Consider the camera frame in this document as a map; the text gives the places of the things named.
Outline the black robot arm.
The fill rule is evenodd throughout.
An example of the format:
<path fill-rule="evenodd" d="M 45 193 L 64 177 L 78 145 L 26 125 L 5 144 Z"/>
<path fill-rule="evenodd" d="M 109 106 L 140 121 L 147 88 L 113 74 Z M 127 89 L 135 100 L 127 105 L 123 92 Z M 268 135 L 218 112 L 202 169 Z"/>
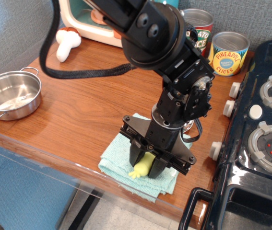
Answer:
<path fill-rule="evenodd" d="M 182 174 L 196 158 L 185 146 L 183 126 L 205 117 L 210 106 L 213 69 L 186 38 L 186 24 L 175 7 L 150 0 L 90 0 L 106 24 L 121 35 L 127 60 L 135 67 L 153 70 L 163 79 L 159 101 L 151 119 L 123 118 L 121 134 L 129 138 L 131 165 L 145 152 L 154 155 L 148 176 L 165 168 Z"/>

